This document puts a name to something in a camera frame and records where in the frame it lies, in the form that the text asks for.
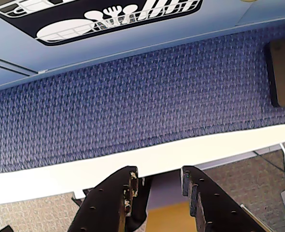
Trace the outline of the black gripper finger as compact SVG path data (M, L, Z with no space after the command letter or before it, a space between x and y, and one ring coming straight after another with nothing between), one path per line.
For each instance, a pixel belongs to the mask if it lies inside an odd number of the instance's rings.
M269 226L236 203L205 172L194 166L181 168L182 195L198 232L271 232Z
M126 166L95 186L82 202L71 232L125 232L133 198L138 195L138 169Z

